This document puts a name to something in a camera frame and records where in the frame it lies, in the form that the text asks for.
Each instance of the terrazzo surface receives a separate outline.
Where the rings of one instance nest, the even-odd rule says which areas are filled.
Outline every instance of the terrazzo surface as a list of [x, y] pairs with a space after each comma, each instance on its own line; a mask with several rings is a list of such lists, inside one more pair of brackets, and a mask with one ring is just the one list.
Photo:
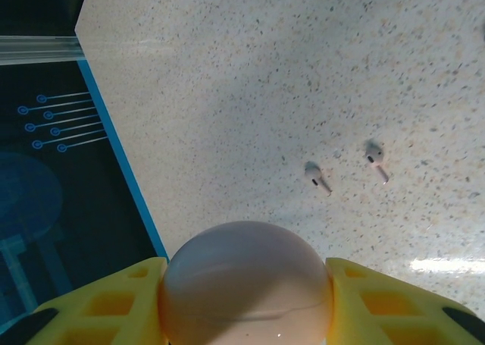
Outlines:
[[485, 318], [484, 24], [485, 0], [85, 0], [77, 34], [169, 255], [269, 221]]

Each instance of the white earbud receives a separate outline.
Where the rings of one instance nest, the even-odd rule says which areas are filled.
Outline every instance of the white earbud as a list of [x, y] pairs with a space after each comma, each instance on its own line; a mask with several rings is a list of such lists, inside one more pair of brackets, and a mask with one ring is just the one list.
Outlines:
[[332, 193], [332, 190], [328, 187], [328, 185], [325, 183], [324, 179], [321, 176], [321, 170], [319, 167], [313, 166], [313, 167], [307, 167], [305, 169], [305, 177], [307, 177], [314, 186], [320, 187], [322, 190], [324, 190], [328, 196]]
[[383, 162], [384, 153], [382, 149], [374, 144], [369, 144], [367, 151], [365, 152], [365, 159], [367, 159], [369, 165], [374, 169], [377, 174], [382, 178], [383, 184], [389, 182], [389, 176], [382, 169], [381, 165]]

